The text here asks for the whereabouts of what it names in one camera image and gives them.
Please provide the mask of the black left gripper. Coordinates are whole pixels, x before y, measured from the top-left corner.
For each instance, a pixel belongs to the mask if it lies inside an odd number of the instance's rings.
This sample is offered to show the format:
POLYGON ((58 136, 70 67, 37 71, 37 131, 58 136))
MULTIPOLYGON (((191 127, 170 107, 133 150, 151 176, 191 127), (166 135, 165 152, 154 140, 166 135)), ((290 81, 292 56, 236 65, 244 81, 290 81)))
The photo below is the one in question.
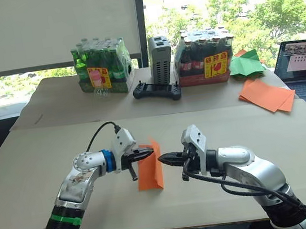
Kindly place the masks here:
POLYGON ((154 152, 153 148, 141 148, 135 149, 134 151, 129 151, 121 157, 121 170, 128 170, 132 181, 138 180, 137 174, 135 173, 134 168, 132 167, 132 163, 134 161, 142 161, 149 157, 154 152))

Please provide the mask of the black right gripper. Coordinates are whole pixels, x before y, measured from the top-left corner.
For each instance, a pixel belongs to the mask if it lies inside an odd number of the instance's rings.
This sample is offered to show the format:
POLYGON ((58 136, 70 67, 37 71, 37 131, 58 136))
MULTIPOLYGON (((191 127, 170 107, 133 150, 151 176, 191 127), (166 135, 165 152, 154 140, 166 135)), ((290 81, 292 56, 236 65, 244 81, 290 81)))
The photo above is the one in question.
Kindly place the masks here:
POLYGON ((184 148, 182 152, 170 152, 162 154, 159 157, 159 160, 164 165, 174 167, 183 166, 183 181, 190 180, 189 178, 192 174, 198 175, 200 173, 200 158, 196 152, 196 147, 192 144, 184 148))

